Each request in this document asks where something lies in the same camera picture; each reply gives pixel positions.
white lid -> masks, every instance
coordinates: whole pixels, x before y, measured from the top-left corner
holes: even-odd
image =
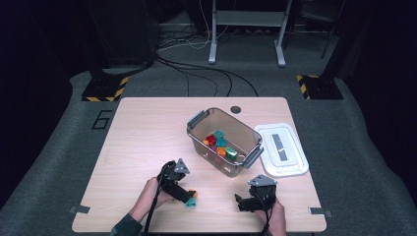
[[[270,175],[283,177],[307,172],[309,163],[291,126],[267,124],[258,125],[255,130],[263,138],[261,160]]]

plastic bin handle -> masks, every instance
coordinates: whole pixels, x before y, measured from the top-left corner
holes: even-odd
[[[264,148],[256,147],[253,151],[251,151],[251,153],[249,153],[246,156],[246,161],[243,164],[243,167],[245,167],[246,169],[249,169],[252,166],[252,164],[255,162],[255,160],[257,160],[258,157],[260,157],[263,151],[264,151]]]
[[[200,123],[200,121],[202,121],[208,116],[209,112],[204,112],[204,110],[202,110],[199,113],[197,113],[197,115],[195,115],[193,118],[191,118],[190,121],[187,122],[187,126],[191,129],[194,129],[194,127],[196,127]]]

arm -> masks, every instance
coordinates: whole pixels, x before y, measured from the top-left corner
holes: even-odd
[[[147,180],[144,189],[136,200],[135,205],[111,230],[111,236],[133,236],[138,235],[142,230],[141,221],[145,218],[152,205],[155,197],[158,182],[156,177]],[[168,200],[173,200],[171,196],[165,192],[161,192],[157,198],[155,208],[160,207]]]
[[[263,223],[267,223],[267,217],[263,210],[255,210],[255,213]],[[270,236],[286,236],[285,208],[278,199],[272,207],[268,233]]]

sleeve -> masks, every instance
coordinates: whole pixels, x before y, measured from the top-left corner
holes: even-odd
[[[137,236],[142,230],[140,222],[126,214],[112,229],[110,236]]]

rack leg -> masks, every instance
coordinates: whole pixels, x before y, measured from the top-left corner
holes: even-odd
[[[215,54],[217,52],[217,21],[216,21],[216,0],[212,1],[212,27],[211,27],[211,48],[209,49],[208,62],[210,64],[215,63]]]
[[[286,24],[288,22],[288,16],[289,16],[289,10],[291,8],[291,4],[292,4],[292,0],[288,0],[287,5],[285,7],[284,16],[282,17],[282,24],[281,24],[281,28],[279,30],[278,40],[274,41],[276,57],[278,59],[279,67],[285,67],[285,58],[284,58],[284,53],[282,52],[281,44],[282,44],[282,39],[284,38],[285,28],[286,28]]]

